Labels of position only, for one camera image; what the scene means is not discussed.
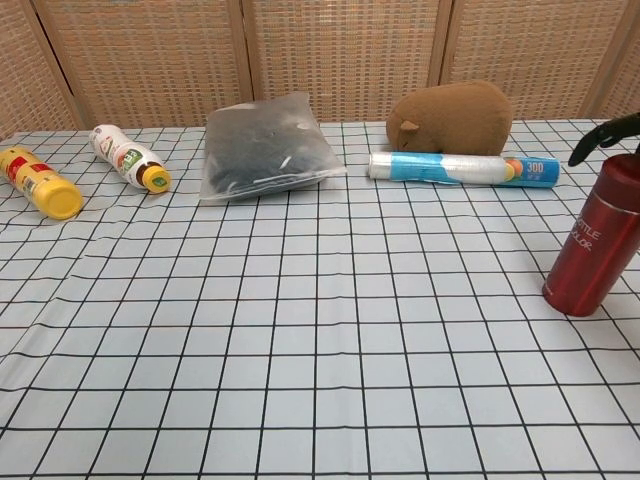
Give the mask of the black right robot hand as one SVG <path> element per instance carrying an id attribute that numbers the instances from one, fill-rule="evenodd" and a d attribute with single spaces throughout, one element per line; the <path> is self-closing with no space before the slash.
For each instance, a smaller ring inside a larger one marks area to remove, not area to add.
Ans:
<path id="1" fill-rule="evenodd" d="M 611 147 L 622 139 L 640 135 L 640 112 L 609 120 L 588 132 L 571 153 L 568 165 L 574 167 L 586 160 L 596 148 Z"/>

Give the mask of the red metal thermos bottle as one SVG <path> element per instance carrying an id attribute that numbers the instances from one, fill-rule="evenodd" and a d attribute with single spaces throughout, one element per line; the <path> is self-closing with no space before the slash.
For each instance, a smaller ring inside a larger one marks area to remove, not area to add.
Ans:
<path id="1" fill-rule="evenodd" d="M 602 165 L 542 288 L 556 310 L 593 314 L 640 248 L 640 154 Z"/>

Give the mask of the white black-grid tablecloth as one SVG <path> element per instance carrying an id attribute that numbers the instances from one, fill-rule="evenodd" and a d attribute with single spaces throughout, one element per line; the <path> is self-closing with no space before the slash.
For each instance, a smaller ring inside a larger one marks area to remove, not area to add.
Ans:
<path id="1" fill-rule="evenodd" d="M 343 176 L 220 206 L 200 127 L 131 131 L 162 195 L 84 131 L 8 139 L 86 203 L 0 180 L 0 480 L 640 480 L 640 253 L 590 317 L 541 295 L 607 152 L 404 184 L 381 123 L 323 132 Z"/>

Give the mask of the brown capybara plush toy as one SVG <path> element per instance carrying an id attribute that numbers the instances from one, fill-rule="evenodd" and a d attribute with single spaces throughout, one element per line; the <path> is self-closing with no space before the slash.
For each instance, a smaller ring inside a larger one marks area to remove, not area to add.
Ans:
<path id="1" fill-rule="evenodd" d="M 472 80 L 419 88 L 402 97 L 386 120 L 394 151 L 499 155 L 513 108 L 494 84 Z"/>

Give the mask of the blue plastic bag roll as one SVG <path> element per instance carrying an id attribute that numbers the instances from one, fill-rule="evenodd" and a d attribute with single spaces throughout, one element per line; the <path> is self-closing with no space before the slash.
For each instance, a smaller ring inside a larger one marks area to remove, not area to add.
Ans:
<path id="1" fill-rule="evenodd" d="M 552 188 L 561 172 L 555 158 L 377 152 L 369 159 L 372 179 L 504 187 Z"/>

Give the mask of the frosted zip bag dark contents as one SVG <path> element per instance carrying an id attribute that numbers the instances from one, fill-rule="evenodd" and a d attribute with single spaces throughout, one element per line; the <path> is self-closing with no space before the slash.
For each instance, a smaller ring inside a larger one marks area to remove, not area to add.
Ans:
<path id="1" fill-rule="evenodd" d="M 203 202 L 221 204 L 289 191 L 345 171 L 306 92 L 220 108 L 207 117 Z"/>

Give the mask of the woven bamboo folding screen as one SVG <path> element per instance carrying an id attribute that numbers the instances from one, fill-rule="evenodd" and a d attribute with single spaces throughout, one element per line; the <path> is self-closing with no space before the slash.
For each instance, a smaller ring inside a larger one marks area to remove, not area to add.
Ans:
<path id="1" fill-rule="evenodd" d="M 640 110 L 640 0 L 0 0 L 0 139 L 199 126 L 293 91 L 323 121 L 382 120 L 474 79 L 518 119 Z"/>

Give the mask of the yellow plastic bottle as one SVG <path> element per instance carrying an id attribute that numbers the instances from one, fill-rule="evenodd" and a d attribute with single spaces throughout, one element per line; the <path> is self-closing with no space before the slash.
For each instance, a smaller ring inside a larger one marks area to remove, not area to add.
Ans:
<path id="1" fill-rule="evenodd" d="M 78 214 L 80 190 L 31 151 L 13 146 L 0 151 L 0 172 L 46 216 L 66 220 Z"/>

